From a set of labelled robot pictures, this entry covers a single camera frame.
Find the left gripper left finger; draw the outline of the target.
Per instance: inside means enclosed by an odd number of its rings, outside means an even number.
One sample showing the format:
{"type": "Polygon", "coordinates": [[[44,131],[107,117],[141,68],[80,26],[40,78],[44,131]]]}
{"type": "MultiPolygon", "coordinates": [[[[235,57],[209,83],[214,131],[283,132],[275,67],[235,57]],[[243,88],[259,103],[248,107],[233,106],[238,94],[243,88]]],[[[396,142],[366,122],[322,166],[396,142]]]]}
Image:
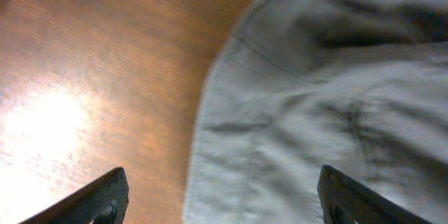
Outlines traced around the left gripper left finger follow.
{"type": "Polygon", "coordinates": [[[122,224],[129,204],[129,186],[116,167],[22,224],[122,224]]]}

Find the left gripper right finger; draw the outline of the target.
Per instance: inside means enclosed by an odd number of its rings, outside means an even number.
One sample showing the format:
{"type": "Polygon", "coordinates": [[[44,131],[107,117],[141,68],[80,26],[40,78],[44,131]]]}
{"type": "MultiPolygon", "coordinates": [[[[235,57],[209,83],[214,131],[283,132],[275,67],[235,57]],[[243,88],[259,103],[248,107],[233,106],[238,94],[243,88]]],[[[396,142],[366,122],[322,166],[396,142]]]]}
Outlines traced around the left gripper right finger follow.
{"type": "Polygon", "coordinates": [[[325,224],[432,224],[330,165],[322,166],[317,190],[325,224]]]}

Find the grey cargo shorts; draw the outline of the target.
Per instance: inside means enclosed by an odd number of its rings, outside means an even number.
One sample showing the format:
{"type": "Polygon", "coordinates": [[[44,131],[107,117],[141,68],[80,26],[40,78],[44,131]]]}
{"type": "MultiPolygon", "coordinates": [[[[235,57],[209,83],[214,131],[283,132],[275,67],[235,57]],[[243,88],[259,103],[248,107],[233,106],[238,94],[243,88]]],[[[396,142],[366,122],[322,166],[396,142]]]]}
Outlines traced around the grey cargo shorts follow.
{"type": "Polygon", "coordinates": [[[447,222],[447,0],[254,0],[206,81],[185,223],[322,223],[331,165],[447,222]]]}

